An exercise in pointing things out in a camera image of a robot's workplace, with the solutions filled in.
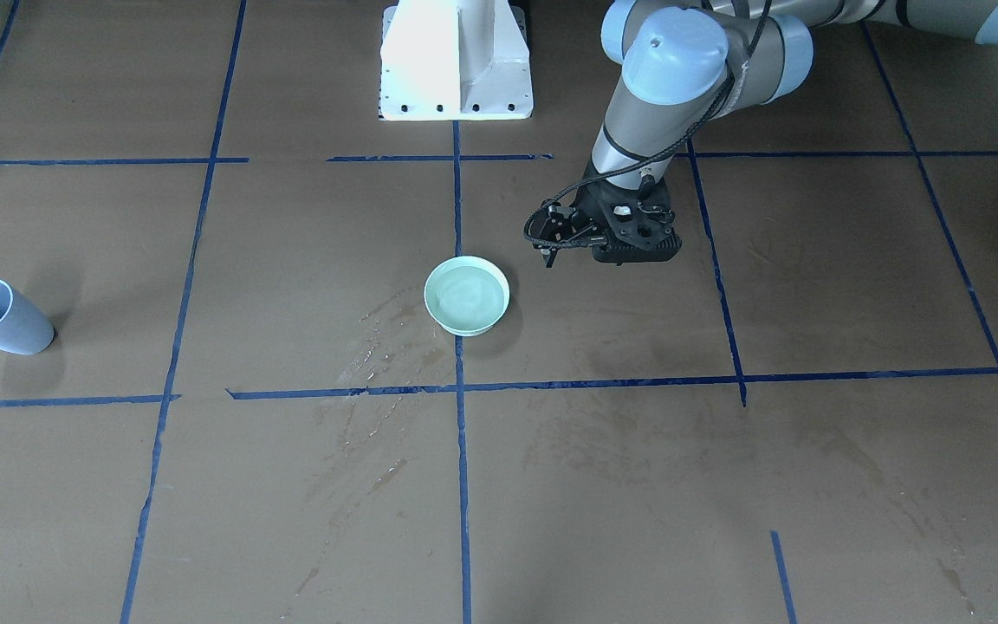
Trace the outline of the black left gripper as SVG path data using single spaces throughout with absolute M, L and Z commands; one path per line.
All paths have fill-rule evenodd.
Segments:
M 668 186 L 648 192 L 618 188 L 607 181 L 579 189 L 574 205 L 542 203 L 524 222 L 523 236 L 552 268 L 562 250 L 673 252 L 673 210 Z

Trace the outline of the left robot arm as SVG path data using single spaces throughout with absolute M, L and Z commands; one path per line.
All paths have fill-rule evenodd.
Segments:
M 998 1 L 615 1 L 599 38 L 620 79 L 581 180 L 542 202 L 523 236 L 546 266 L 587 248 L 601 263 L 681 249 L 665 171 L 704 124 L 791 94 L 815 29 L 889 23 L 998 46 Z

